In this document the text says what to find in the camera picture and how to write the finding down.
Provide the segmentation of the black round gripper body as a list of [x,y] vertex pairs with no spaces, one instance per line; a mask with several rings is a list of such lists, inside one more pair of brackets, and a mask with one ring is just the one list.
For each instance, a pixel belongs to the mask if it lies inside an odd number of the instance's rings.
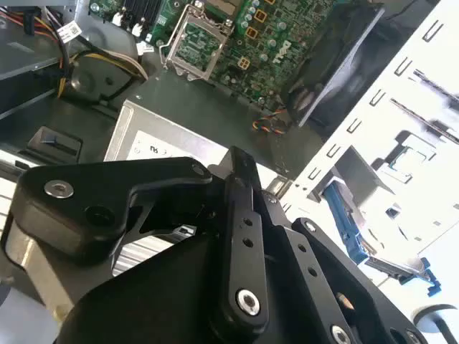
[[264,236],[269,321],[260,334],[230,329],[217,313],[222,263],[212,236],[174,245],[86,294],[58,343],[321,343],[321,328],[286,267],[286,250]]

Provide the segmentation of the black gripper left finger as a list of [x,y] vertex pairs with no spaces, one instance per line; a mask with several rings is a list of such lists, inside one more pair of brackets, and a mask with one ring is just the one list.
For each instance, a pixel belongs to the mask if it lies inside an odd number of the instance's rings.
[[226,156],[227,176],[193,158],[42,166],[17,184],[3,237],[8,259],[45,305],[67,311],[87,293],[187,239],[217,239],[217,313],[228,328],[260,334],[268,323],[261,191],[253,158]]

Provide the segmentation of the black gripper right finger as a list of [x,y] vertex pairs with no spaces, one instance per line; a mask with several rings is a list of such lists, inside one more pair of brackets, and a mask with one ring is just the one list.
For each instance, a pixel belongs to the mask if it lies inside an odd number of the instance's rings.
[[266,343],[425,343],[394,304],[308,218],[255,194],[261,214],[270,322]]

